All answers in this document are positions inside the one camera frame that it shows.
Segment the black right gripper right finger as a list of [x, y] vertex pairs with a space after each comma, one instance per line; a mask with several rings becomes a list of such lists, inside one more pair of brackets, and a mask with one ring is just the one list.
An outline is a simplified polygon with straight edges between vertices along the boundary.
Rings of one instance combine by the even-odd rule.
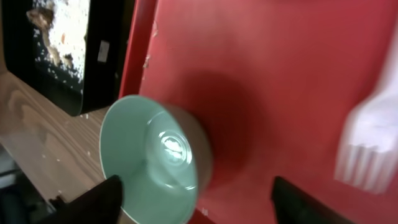
[[274, 178], [271, 200], [278, 224], [353, 224], [281, 176]]

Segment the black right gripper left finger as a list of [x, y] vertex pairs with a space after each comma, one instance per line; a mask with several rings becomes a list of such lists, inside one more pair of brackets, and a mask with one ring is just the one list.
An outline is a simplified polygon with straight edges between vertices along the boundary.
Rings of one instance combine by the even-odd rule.
[[123, 202], [123, 184], [113, 175], [71, 202], [49, 200], [54, 211], [40, 224], [117, 224]]

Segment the green bowl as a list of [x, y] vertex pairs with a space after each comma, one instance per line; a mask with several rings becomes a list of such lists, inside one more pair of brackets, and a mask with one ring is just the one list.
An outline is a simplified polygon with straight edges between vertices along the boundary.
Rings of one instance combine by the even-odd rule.
[[110, 106], [99, 154], [104, 177], [121, 179], [121, 209], [136, 223], [188, 223], [212, 175], [211, 146], [198, 120], [139, 95]]

